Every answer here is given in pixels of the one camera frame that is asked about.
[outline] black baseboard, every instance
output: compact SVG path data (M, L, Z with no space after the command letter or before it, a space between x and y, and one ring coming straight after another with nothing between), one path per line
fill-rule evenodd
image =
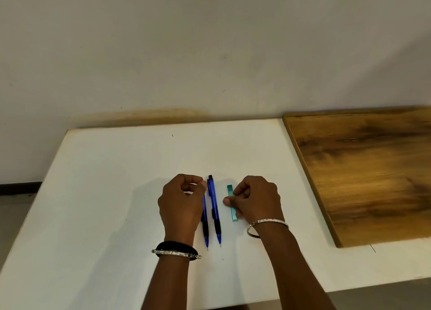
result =
M0 184L0 195L32 194L39 191L42 182Z

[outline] rhinestone bracelet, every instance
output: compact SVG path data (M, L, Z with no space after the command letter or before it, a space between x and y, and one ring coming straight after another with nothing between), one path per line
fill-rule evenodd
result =
M253 226L255 226L256 224L260 224L261 222L278 222L280 224L286 225L289 228L289 225L282 221L282 220L278 220L278 219L260 219L260 220L256 220L255 222L252 222L248 227L247 227L247 234L250 235L251 237L255 237L255 238L260 238L259 235L255 235L255 234L251 234L249 232L250 228L252 228Z
M187 257L191 259L202 259L202 256L199 254L192 254L192 253L184 253L184 252L177 252L177 251L165 251L165 250L151 250L154 254L164 254L164 255L170 255L170 256L181 256L181 257Z

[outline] table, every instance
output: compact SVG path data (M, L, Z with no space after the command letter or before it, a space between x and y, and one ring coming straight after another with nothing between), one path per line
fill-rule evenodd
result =
M337 249L281 119L68 131L0 273L0 308L132 309L163 240L157 199L183 172L213 175L222 226L209 221L190 265L188 307L278 298L271 264L221 203L246 175L277 184L282 208L327 291L431 276L429 238Z

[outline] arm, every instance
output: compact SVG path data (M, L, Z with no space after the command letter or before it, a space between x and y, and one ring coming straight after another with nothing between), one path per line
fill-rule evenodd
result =
M206 189L207 183L202 177L183 174L177 175L164 186L158 203L165 227L165 241L193 246ZM186 309L189 263L190 260L186 257L160 256L143 300L142 310Z
M237 216L252 223L260 219L284 221L277 186L260 176L247 176L223 203L235 207ZM335 310L313 275L287 226L263 222L254 226L271 260L281 307L287 309Z

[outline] blue mechanical pencil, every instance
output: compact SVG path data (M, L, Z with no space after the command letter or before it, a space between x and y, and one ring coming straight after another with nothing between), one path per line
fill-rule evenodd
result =
M218 242L219 242L220 247L221 247L222 246L222 228L220 227L220 218L218 217L216 190L214 188L214 180L213 180L212 175L208 176L207 183L208 183L208 193L209 193L209 196L211 197L211 204L213 205L211 212L213 214L215 232L217 234L217 239L218 239Z
M205 202L205 195L203 195L203 211L200 218L202 221L203 238L205 239L205 245L208 249L209 244L209 230L208 230L208 217L207 217L207 203Z

